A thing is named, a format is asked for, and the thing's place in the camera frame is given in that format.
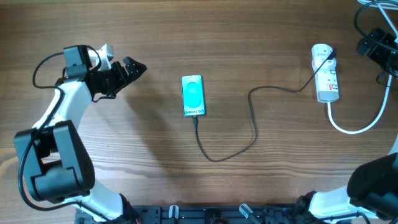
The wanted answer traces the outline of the blue Galaxy smartphone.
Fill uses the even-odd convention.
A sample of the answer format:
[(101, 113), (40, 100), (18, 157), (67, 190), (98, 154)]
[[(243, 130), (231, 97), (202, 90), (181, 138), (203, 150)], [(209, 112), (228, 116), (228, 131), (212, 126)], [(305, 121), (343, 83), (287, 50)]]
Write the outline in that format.
[(203, 77), (186, 75), (181, 79), (184, 116), (202, 116), (206, 114)]

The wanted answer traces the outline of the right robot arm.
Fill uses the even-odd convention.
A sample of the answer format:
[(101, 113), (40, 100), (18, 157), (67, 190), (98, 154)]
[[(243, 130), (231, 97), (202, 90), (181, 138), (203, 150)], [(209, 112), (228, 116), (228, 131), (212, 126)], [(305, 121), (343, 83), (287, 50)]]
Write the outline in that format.
[[(357, 50), (389, 74), (386, 91), (397, 78), (397, 42), (382, 29), (361, 39)], [(329, 192), (301, 196), (291, 214), (294, 223), (341, 223), (352, 218), (372, 218), (397, 223), (397, 146), (388, 155), (359, 166), (348, 185)]]

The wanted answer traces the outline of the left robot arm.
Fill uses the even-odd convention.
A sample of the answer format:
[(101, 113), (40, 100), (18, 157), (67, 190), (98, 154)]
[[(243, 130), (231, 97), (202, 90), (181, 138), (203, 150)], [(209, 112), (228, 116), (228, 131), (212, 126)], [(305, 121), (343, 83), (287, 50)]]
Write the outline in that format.
[(87, 107), (113, 100), (147, 67), (130, 57), (114, 61), (113, 48), (74, 45), (62, 50), (66, 66), (52, 85), (54, 97), (33, 127), (15, 135), (19, 193), (30, 208), (74, 206), (98, 223), (141, 223), (142, 217), (122, 194), (96, 180), (90, 156), (78, 135)]

